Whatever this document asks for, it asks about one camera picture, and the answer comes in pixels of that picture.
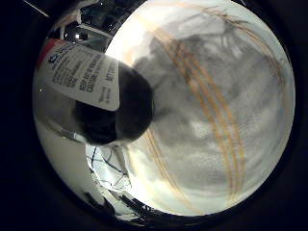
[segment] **white paper label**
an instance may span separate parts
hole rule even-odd
[[[119,107],[118,61],[103,53],[50,39],[37,69],[48,86],[70,98],[108,111]]]

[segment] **white surface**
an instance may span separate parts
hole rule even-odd
[[[86,146],[89,167],[99,184],[107,190],[123,192],[131,188],[121,152],[110,147]]]
[[[228,0],[147,1],[107,54],[155,90],[154,121],[125,150],[131,195],[205,215],[268,178],[291,131],[295,85],[283,48],[253,13]]]

